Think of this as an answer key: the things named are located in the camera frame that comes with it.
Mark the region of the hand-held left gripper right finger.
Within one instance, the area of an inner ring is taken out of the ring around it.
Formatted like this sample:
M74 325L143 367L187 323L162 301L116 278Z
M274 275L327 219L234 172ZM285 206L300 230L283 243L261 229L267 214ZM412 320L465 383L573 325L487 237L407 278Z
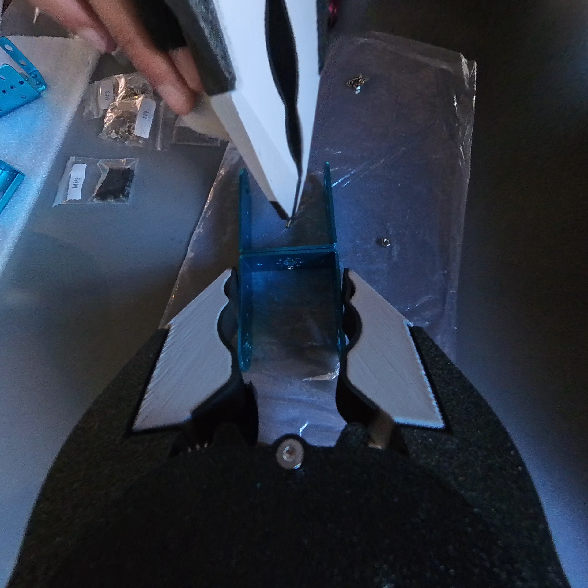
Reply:
M413 325L354 270L345 269L343 284L352 334L342 351L342 382L395 424L445 429Z

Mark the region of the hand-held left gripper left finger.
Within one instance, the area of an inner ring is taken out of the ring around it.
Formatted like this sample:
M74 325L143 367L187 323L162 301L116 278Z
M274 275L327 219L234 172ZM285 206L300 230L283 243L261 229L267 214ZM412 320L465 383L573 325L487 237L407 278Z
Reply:
M219 334L229 303L225 270L167 325L167 336L132 425L133 432L188 422L232 374L232 355Z

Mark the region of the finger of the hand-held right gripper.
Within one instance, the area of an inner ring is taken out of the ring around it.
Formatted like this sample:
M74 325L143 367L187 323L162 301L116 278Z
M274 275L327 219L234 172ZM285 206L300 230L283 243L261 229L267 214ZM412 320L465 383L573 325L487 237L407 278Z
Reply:
M300 175L305 177L311 152L320 84L319 31L316 1L285 1L295 44L295 104L288 107L298 130Z
M302 181L298 55L285 1L214 1L235 73L212 105L259 187L282 218Z

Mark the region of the blue metal bracket assembly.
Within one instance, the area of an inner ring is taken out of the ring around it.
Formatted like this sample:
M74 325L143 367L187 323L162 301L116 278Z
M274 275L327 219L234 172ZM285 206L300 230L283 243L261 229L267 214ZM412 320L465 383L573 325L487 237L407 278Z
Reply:
M288 364L302 378L332 379L346 342L332 178L311 174L290 225L239 177L239 333L244 371Z

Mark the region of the dark grey desk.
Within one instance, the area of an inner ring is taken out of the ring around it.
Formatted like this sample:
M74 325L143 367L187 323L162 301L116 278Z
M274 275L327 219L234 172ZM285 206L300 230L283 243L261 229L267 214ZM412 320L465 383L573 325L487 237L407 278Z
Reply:
M587 507L587 1L343 1L477 61L456 363L518 444L546 510ZM81 412L161 318L221 149L155 153L136 205L52 207L70 128L1 277L1 491L28 509Z

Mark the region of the person's right hand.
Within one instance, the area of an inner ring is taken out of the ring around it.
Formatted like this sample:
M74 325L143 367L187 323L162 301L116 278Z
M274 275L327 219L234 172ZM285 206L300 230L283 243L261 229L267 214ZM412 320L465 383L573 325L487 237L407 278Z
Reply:
M157 48L134 1L82 1L81 5L89 9L90 17L106 29L175 113L187 115L193 111L203 85L187 47L168 51Z

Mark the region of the clear plastic bag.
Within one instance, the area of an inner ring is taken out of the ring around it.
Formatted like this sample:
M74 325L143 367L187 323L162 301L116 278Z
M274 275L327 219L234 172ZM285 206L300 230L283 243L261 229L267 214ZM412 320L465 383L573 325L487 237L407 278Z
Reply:
M355 95L346 82L359 74L368 80ZM330 164L340 268L452 360L475 86L476 64L460 53L380 32L340 37L322 72L306 180ZM338 373L308 380L290 365L244 374L257 393L259 442L297 434L333 445L345 426Z

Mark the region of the scattered small clear hardware bags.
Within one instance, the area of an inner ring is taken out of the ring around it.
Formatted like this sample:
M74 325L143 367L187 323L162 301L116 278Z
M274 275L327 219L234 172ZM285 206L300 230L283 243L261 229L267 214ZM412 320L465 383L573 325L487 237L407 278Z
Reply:
M228 140L210 97L200 93L194 110L178 116L139 73L123 73L90 84L83 119L100 119L98 137L126 148L165 151L174 144L219 146ZM138 157L72 156L67 161L53 206L128 203Z

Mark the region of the white foam sheet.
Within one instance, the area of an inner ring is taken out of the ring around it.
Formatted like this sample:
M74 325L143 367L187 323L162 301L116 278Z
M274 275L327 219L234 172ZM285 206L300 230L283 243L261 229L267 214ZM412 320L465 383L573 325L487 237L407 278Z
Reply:
M32 103L1 118L1 160L24 180L1 211L1 271L36 203L99 59L84 40L11 35L48 88Z

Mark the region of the blue perforated long bracket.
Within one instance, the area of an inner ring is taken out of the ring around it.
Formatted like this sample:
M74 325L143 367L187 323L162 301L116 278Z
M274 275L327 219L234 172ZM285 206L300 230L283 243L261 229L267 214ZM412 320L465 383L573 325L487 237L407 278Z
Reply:
M36 66L6 36L1 37L1 52L9 59L1 64L1 117L39 99L47 83Z

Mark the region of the blue metal U bracket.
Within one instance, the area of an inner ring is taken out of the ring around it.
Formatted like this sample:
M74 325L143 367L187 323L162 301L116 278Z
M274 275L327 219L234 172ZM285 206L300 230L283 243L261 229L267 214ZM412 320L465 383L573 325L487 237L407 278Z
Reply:
M15 169L7 162L1 160L1 202L0 211L2 212L11 198L26 178L25 174Z

